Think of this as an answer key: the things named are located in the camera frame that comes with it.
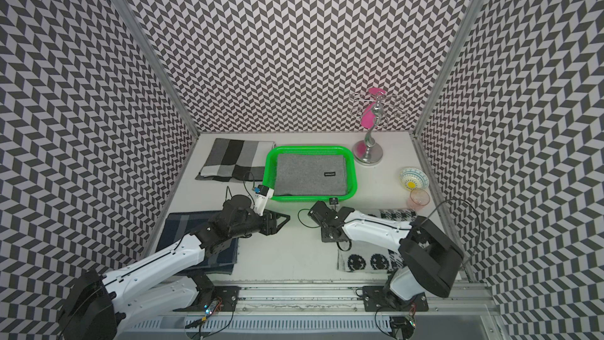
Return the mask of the smiley black white scarf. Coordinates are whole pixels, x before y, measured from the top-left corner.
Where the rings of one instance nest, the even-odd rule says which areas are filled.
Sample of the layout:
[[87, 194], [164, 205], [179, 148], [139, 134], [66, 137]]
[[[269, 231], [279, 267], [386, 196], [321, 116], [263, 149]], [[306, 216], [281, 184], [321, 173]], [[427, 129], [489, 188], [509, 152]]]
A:
[[[369, 212], [369, 215], [397, 222], [413, 221], [417, 217], [413, 209], [379, 209]], [[404, 266], [404, 261], [397, 251], [367, 242], [344, 242], [344, 250], [338, 250], [337, 270], [341, 272], [390, 273]]]

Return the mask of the grey knitted scarf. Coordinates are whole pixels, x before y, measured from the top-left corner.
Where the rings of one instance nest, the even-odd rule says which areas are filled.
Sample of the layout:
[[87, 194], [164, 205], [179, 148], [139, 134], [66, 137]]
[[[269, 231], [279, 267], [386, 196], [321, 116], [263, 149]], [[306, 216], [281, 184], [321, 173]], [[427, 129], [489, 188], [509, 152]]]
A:
[[276, 196], [343, 196], [348, 191], [342, 155], [280, 154], [275, 176]]

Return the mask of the green plastic basket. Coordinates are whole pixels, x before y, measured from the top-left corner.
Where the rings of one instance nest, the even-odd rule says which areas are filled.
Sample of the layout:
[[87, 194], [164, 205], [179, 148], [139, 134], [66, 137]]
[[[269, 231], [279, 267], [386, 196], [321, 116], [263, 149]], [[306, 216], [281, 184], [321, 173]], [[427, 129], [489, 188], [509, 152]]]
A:
[[263, 184], [275, 201], [340, 201], [358, 189], [355, 161], [344, 146], [290, 145], [269, 152]]

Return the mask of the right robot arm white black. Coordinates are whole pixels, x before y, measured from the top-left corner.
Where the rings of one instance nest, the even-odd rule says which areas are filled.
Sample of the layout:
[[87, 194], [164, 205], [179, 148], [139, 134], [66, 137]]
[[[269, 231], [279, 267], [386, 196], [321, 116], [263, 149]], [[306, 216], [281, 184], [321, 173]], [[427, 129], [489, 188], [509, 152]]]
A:
[[322, 229], [324, 242], [366, 242], [398, 252], [404, 267], [389, 278], [387, 288], [400, 300], [425, 292], [450, 296], [464, 252], [429, 218], [388, 220], [349, 207], [335, 211], [323, 201], [314, 204], [309, 217]]

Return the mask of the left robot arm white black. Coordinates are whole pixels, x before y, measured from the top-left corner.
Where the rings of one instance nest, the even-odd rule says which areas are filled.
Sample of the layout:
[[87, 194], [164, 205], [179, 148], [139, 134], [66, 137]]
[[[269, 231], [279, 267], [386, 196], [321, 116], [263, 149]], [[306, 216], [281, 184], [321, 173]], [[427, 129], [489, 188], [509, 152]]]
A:
[[233, 239], [277, 234], [290, 220], [266, 208], [267, 197], [235, 195], [178, 241], [122, 269], [90, 270], [74, 280], [58, 315], [61, 339], [113, 339], [147, 319], [189, 307], [206, 310], [215, 286], [201, 270], [207, 256]]

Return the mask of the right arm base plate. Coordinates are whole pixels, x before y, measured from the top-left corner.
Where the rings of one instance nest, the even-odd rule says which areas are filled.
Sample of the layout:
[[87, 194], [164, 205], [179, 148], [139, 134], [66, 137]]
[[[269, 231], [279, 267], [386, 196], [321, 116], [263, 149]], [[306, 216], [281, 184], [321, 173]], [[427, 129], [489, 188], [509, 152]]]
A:
[[360, 298], [363, 301], [365, 311], [368, 313], [381, 311], [410, 312], [412, 309], [417, 313], [429, 310], [427, 298], [424, 294], [418, 294], [412, 300], [405, 301], [393, 294], [384, 286], [363, 286]]

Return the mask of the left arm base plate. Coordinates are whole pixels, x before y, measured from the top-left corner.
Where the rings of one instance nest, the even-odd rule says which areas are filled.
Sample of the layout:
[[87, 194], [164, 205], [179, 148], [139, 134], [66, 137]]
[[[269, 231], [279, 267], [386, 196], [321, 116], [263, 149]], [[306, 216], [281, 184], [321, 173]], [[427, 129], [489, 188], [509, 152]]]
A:
[[198, 293], [191, 305], [176, 309], [176, 312], [213, 313], [217, 309], [220, 312], [234, 312], [240, 292], [240, 286], [215, 286], [211, 291]]

